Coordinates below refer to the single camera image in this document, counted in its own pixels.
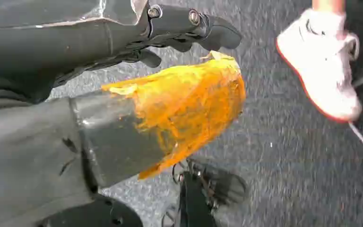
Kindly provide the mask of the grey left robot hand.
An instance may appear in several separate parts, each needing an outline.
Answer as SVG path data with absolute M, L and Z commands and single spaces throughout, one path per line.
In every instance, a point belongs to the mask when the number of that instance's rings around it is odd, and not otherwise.
M 190 159 L 245 100 L 241 33 L 195 9 L 147 0 L 0 0 L 0 227 L 140 227 L 103 188 L 182 165 L 176 227 L 216 226 L 235 175 Z M 85 71 L 155 68 L 150 47 L 209 51 L 205 62 L 48 101 Z

